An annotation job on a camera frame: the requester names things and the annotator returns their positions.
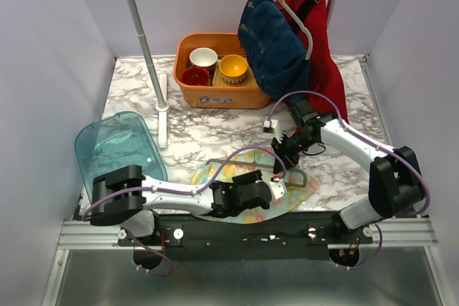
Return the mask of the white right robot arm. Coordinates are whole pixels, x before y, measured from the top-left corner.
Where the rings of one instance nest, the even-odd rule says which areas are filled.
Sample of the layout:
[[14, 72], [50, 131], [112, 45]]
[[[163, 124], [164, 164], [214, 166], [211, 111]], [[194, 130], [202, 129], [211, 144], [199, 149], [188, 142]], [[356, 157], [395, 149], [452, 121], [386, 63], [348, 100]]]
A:
[[347, 125], [337, 114], [318, 114], [307, 100], [293, 103], [288, 112], [297, 131], [287, 136], [277, 120], [267, 118], [266, 133], [273, 133], [271, 146], [281, 159], [273, 171], [295, 167], [301, 153], [312, 145], [325, 145], [340, 151], [369, 174], [368, 194], [331, 217], [325, 233], [344, 243], [356, 230], [372, 222], [389, 219], [420, 201], [428, 200], [425, 182], [415, 152], [403, 146], [382, 144]]

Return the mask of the floral cloth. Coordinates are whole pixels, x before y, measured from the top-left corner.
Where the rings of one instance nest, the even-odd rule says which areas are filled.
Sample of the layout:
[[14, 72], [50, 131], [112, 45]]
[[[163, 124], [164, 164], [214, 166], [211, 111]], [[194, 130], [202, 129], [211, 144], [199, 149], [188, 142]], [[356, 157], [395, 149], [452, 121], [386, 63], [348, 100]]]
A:
[[[245, 154], [246, 158], [251, 158], [252, 156], [256, 156], [257, 158], [259, 158], [261, 155], [271, 156], [269, 153], [266, 153], [262, 150], [249, 150], [243, 153], [239, 153], [235, 156], [240, 156], [241, 154]], [[244, 167], [238, 169], [229, 166], [225, 168], [223, 166], [223, 169], [218, 174], [217, 180], [223, 182], [231, 182], [233, 177], [242, 175], [244, 173], [249, 173], [248, 170], [249, 168], [245, 169]], [[264, 177], [263, 174], [262, 178], [264, 181], [269, 181], [271, 179], [269, 177]], [[288, 191], [287, 194], [281, 199], [271, 201], [269, 209], [262, 209], [260, 207], [257, 207], [253, 209], [244, 210], [241, 214], [239, 214], [236, 217], [227, 217], [223, 219], [200, 215], [198, 215], [198, 218], [205, 219], [207, 221], [218, 221], [231, 224], [261, 223], [279, 217], [283, 214], [288, 213], [289, 211], [298, 208], [309, 196], [311, 196], [319, 189], [318, 182], [314, 178], [311, 178], [309, 176], [307, 186], [305, 188], [296, 188], [292, 186], [286, 187]]]

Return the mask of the grey hanger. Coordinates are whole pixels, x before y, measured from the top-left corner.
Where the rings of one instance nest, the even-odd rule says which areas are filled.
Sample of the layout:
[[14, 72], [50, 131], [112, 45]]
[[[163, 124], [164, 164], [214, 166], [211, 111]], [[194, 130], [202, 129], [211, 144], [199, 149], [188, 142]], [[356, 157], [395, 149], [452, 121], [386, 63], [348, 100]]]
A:
[[287, 5], [285, 0], [276, 0], [278, 1], [284, 10], [290, 15], [293, 21], [298, 25], [299, 29], [306, 35], [308, 40], [308, 49], [306, 52], [305, 61], [309, 61], [313, 52], [313, 37], [311, 32], [306, 28], [303, 21], [296, 15], [296, 13]]
[[[240, 156], [235, 156], [224, 167], [235, 167], [241, 169], [249, 168], [248, 172], [251, 172], [251, 168], [254, 170], [260, 169], [264, 177], [272, 178], [275, 174], [273, 173], [275, 165], [275, 159], [272, 156], [261, 155], [259, 158], [252, 156], [251, 158], [246, 158], [245, 154]], [[287, 177], [285, 178], [286, 186], [292, 186], [296, 188], [305, 188], [307, 186], [308, 177], [305, 172], [298, 168], [292, 168], [287, 172]]]

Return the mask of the red cup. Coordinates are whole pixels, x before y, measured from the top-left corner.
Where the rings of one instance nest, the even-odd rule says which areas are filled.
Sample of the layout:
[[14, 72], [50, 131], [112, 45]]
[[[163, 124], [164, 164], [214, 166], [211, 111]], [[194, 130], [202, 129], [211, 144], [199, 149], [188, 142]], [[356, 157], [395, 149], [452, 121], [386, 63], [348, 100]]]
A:
[[209, 72], [202, 67], [193, 66], [184, 71], [181, 81], [188, 86], [208, 86]]

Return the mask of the orange plastic basin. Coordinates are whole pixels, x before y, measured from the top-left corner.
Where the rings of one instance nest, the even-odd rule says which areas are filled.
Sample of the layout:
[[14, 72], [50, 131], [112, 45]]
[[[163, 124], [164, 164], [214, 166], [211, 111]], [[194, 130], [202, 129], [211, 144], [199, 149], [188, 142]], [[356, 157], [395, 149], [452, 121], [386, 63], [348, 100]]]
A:
[[223, 86], [191, 86], [182, 82], [182, 76], [189, 66], [189, 55], [197, 48], [213, 49], [219, 58], [228, 54], [245, 56], [240, 41], [235, 33], [195, 33], [185, 36], [176, 52], [174, 79], [181, 89], [184, 100], [195, 108], [229, 108], [229, 109], [261, 109], [270, 98], [263, 93], [248, 75], [251, 85], [243, 82], [239, 85]]

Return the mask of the blue denim skirt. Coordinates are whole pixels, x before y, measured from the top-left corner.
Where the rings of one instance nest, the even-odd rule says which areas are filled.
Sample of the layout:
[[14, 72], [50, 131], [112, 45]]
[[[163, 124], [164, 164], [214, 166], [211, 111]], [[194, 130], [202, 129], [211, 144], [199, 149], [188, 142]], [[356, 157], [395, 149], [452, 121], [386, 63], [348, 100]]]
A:
[[237, 36], [266, 95], [278, 99], [307, 88], [306, 48], [273, 0], [247, 0]]

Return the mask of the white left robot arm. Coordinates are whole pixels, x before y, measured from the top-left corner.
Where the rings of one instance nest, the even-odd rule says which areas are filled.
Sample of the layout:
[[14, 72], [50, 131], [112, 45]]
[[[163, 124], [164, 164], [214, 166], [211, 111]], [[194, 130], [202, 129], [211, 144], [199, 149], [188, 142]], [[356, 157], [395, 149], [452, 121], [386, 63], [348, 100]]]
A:
[[282, 180], [266, 181], [259, 170], [230, 182], [186, 185], [145, 176], [141, 166], [130, 165], [93, 179], [91, 206], [82, 218], [93, 226], [125, 227], [140, 243], [150, 245], [158, 239], [159, 228], [149, 211], [178, 210], [225, 219], [248, 209], [269, 209], [284, 194]]

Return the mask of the red skirt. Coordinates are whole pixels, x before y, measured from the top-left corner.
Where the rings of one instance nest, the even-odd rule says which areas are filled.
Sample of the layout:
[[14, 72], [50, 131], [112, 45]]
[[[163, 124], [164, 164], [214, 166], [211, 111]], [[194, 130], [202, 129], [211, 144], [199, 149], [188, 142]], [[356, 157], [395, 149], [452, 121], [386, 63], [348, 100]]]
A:
[[291, 96], [285, 100], [285, 104], [291, 110], [295, 102], [307, 100], [319, 115], [339, 114], [348, 122], [344, 81], [329, 48], [326, 0], [285, 0], [285, 3], [309, 30], [313, 39], [308, 82], [302, 86], [303, 90], [312, 91], [313, 94]]

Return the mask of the yellow bowl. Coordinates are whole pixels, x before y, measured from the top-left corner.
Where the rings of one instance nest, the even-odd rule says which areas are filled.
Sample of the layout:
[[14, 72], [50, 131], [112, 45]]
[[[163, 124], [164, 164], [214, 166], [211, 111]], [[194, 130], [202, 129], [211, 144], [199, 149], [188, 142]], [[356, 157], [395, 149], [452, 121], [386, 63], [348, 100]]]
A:
[[219, 63], [223, 80], [229, 84], [240, 84], [246, 77], [247, 60], [237, 54], [224, 56]]

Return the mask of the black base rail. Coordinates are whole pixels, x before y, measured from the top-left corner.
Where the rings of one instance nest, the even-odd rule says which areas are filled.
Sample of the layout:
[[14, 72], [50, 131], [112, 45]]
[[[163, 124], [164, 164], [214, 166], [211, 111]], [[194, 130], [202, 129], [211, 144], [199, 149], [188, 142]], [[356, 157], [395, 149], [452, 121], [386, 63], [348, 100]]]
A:
[[338, 225], [333, 211], [290, 212], [254, 224], [231, 219], [207, 221], [186, 214], [153, 216], [153, 231], [139, 239], [120, 239], [133, 250], [133, 261], [153, 269], [173, 262], [309, 259], [332, 260], [355, 267], [359, 250], [381, 243], [381, 229], [368, 223], [347, 230]]

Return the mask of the beige square plate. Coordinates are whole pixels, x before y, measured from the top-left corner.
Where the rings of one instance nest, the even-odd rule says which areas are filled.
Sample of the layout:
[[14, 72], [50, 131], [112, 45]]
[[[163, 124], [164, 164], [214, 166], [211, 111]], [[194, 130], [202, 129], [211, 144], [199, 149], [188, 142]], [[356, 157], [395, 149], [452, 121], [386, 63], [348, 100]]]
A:
[[248, 67], [246, 75], [241, 82], [238, 83], [229, 83], [224, 78], [222, 73], [217, 68], [214, 72], [214, 76], [212, 79], [212, 85], [214, 87], [243, 87], [243, 88], [258, 88], [257, 82], [255, 80], [254, 74], [252, 69]]

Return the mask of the clear blue plastic bin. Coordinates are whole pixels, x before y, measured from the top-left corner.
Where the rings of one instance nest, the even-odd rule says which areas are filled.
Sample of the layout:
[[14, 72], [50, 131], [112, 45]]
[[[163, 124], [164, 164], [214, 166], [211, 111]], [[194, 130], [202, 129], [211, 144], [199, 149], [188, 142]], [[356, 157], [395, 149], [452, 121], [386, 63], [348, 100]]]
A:
[[75, 153], [89, 199], [94, 178], [125, 166], [138, 165], [146, 176], [168, 179], [150, 130], [135, 112], [116, 113], [84, 127], [75, 139]]

